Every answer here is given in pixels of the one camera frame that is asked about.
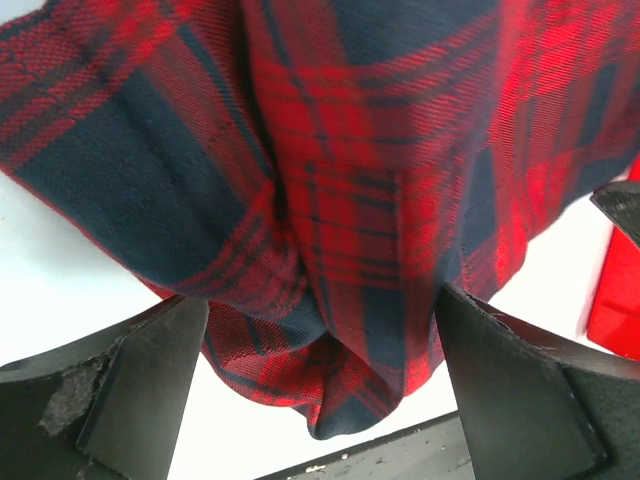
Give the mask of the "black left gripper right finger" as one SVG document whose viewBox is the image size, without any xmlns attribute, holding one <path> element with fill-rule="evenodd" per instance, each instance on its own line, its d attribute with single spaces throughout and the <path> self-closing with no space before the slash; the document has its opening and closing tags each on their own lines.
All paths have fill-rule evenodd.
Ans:
<svg viewBox="0 0 640 480">
<path fill-rule="evenodd" d="M 476 478 L 638 478 L 637 361 L 450 284 L 435 317 Z"/>
</svg>

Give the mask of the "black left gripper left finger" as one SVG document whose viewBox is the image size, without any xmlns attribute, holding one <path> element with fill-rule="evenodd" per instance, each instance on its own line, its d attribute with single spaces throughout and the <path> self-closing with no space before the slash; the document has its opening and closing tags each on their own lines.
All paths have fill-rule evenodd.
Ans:
<svg viewBox="0 0 640 480">
<path fill-rule="evenodd" d="M 208 314 L 174 296 L 2 366 L 2 478 L 167 478 Z"/>
</svg>

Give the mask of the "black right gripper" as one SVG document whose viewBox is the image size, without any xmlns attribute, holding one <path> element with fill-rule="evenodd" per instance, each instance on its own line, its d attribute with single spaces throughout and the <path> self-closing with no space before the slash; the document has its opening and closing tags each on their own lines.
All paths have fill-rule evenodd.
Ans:
<svg viewBox="0 0 640 480">
<path fill-rule="evenodd" d="M 640 240 L 638 181 L 615 181 L 597 189 L 591 202 L 630 240 Z"/>
</svg>

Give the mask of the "red black plaid skirt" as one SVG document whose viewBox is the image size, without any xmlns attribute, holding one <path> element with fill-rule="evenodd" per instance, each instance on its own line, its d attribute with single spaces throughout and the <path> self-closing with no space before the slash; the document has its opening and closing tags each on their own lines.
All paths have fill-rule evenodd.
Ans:
<svg viewBox="0 0 640 480">
<path fill-rule="evenodd" d="M 488 299 L 639 152 L 635 1 L 50 1 L 1 29 L 1 169 L 310 435 L 442 362 L 446 282 Z"/>
</svg>

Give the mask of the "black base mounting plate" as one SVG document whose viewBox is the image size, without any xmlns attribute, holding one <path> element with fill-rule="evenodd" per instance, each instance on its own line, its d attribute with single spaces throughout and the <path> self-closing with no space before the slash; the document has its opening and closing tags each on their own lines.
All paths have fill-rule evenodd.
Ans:
<svg viewBox="0 0 640 480">
<path fill-rule="evenodd" d="M 456 411 L 260 480 L 473 480 L 471 457 Z"/>
</svg>

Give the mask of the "red plastic bin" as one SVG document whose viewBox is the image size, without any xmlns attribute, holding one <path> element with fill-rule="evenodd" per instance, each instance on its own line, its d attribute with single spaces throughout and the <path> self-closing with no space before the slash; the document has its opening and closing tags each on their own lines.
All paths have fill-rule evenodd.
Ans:
<svg viewBox="0 0 640 480">
<path fill-rule="evenodd" d="M 633 163 L 626 180 L 639 182 L 638 162 Z M 630 240 L 614 224 L 587 322 L 587 337 L 619 356 L 639 358 L 639 240 Z"/>
</svg>

